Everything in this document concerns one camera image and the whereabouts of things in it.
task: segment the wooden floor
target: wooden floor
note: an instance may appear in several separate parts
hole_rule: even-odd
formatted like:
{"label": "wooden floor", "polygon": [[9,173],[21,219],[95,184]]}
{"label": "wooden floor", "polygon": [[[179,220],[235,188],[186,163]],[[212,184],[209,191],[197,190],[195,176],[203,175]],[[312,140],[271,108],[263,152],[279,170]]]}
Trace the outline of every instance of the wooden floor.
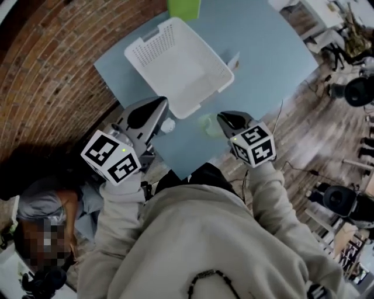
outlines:
{"label": "wooden floor", "polygon": [[[282,12],[282,14],[288,18],[287,13]],[[293,26],[296,26],[299,34],[302,34],[302,28],[297,22]],[[298,218],[308,224],[312,230],[317,226],[305,215],[306,207],[318,210],[325,218],[331,218],[331,213],[316,204],[309,203],[304,194],[318,181],[331,181],[308,172],[294,170],[289,165],[285,165],[285,162],[290,162],[295,168],[315,169],[321,175],[346,186],[350,183],[357,184],[360,183],[362,174],[356,168],[343,165],[342,160],[343,158],[357,159],[359,140],[369,134],[369,125],[364,121],[363,108],[350,107],[345,100],[332,100],[324,93],[327,85],[324,79],[327,75],[332,75],[331,82],[343,83],[357,77],[358,70],[348,67],[345,71],[332,73],[329,60],[325,62],[319,56],[316,59],[320,67],[307,80],[310,87],[307,82],[304,82],[290,99],[284,101],[275,132],[278,158],[274,163],[277,169],[284,171],[285,187]],[[274,111],[264,117],[271,130],[277,115],[278,111]],[[222,170],[229,181],[233,181],[236,192],[242,195],[246,167],[229,153],[213,159],[212,162]],[[146,179],[155,183],[167,171],[168,168],[158,161],[154,163]],[[251,208],[251,195],[247,190],[245,190],[245,198]],[[4,219],[4,216],[4,214],[0,215],[0,220]],[[87,249],[89,245],[86,242],[81,243],[79,249],[81,260],[84,259]],[[69,281],[72,285],[76,285],[78,270],[79,266],[69,273]]]}

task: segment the green object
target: green object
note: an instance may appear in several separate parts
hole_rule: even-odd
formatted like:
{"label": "green object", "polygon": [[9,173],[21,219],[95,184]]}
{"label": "green object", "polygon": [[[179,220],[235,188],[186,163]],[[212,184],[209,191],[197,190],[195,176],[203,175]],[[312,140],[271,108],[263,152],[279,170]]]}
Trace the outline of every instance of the green object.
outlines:
{"label": "green object", "polygon": [[198,19],[201,0],[168,0],[170,17],[178,17],[183,21]]}

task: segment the person's hand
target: person's hand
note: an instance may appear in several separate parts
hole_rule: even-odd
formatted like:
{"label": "person's hand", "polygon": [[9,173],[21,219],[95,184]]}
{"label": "person's hand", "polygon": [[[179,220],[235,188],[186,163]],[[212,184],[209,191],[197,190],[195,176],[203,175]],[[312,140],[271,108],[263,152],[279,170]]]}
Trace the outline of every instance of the person's hand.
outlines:
{"label": "person's hand", "polygon": [[74,234],[67,234],[67,242],[70,246],[71,252],[74,255],[74,260],[77,260],[78,257],[78,249],[77,249],[77,238]]}

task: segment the gray t-shirt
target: gray t-shirt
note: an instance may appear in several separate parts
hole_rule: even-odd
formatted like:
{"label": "gray t-shirt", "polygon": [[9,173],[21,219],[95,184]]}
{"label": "gray t-shirt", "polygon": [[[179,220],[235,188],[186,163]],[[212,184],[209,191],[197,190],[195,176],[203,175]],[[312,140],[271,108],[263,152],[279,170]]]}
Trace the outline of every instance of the gray t-shirt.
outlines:
{"label": "gray t-shirt", "polygon": [[64,189],[56,176],[34,182],[19,198],[17,218],[29,221],[49,219],[52,225],[61,225],[66,216],[56,191]]}

